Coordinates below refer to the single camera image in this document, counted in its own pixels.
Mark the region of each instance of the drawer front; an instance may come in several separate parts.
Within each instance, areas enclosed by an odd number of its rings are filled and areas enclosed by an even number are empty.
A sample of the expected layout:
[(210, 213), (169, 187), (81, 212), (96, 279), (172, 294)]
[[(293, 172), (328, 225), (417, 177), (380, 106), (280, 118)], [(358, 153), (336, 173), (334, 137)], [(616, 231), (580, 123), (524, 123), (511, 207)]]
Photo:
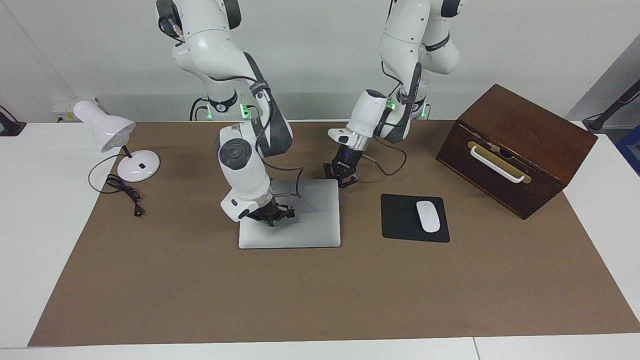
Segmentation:
[(564, 188), (517, 156), (499, 150), (457, 122), (437, 160), (521, 218), (529, 217)]

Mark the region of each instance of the white mouse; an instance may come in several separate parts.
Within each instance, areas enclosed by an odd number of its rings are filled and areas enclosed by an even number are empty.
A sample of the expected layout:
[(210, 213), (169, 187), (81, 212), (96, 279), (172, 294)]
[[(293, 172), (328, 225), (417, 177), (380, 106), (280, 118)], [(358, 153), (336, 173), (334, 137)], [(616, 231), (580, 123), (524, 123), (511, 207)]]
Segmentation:
[(418, 201), (415, 206), (418, 208), (418, 216), (423, 230), (427, 233), (435, 233), (440, 230), (438, 211), (431, 201)]

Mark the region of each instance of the brown wooden chest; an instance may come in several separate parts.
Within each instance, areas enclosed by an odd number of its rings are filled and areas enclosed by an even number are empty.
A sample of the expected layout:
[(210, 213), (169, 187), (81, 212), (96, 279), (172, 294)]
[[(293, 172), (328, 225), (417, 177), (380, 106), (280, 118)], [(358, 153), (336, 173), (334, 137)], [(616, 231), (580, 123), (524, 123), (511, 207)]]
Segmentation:
[(526, 219), (567, 186), (596, 139), (493, 85), (456, 121), (436, 158)]

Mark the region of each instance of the white table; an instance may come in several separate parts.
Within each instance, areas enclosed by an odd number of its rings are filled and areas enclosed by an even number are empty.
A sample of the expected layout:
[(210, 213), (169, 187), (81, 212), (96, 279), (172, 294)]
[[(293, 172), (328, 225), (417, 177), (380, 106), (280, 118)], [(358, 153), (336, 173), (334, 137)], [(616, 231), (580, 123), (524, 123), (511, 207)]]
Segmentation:
[[(30, 124), (16, 138), (0, 138), (0, 359), (640, 357), (640, 334), (24, 348), (97, 200), (86, 173), (115, 153), (101, 154), (84, 124)], [(95, 171), (96, 183), (112, 164)], [(640, 178), (600, 135), (564, 193), (638, 317)]]

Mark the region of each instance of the brown desk surface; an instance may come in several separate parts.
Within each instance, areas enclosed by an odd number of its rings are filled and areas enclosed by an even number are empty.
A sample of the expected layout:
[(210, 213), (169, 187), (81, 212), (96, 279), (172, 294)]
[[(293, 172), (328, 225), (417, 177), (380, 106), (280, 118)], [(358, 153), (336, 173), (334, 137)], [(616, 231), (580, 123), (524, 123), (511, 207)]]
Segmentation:
[[(239, 250), (219, 206), (223, 125), (138, 124), (129, 148), (162, 161), (136, 185), (147, 214), (100, 195), (30, 346), (640, 332), (564, 195), (523, 221), (435, 161), (452, 122), (413, 123), (394, 177), (360, 162), (340, 191), (340, 248)], [(294, 123), (293, 147), (269, 161), (322, 178), (337, 150), (326, 130), (343, 125)], [(444, 198), (451, 242), (382, 238), (381, 193)]]

